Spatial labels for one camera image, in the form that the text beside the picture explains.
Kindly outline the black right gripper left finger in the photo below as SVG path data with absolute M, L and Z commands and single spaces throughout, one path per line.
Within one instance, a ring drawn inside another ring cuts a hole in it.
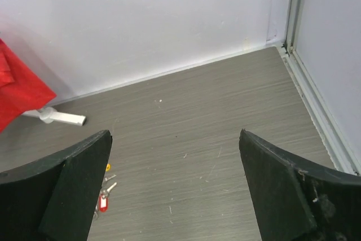
M 111 148 L 101 130 L 1 172 L 1 240 L 87 240 Z

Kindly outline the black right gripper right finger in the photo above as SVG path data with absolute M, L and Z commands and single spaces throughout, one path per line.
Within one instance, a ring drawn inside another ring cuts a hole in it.
M 360 177 L 243 129 L 239 150 L 262 240 L 360 240 Z

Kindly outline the silver key with red tag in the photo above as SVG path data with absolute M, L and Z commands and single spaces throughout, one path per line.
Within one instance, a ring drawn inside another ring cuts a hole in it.
M 96 204 L 93 219 L 96 220 L 99 217 L 99 212 L 104 213 L 108 210 L 109 195 L 111 191 L 117 186 L 117 182 L 114 182 L 108 188 L 103 189 L 98 197 L 98 203 Z

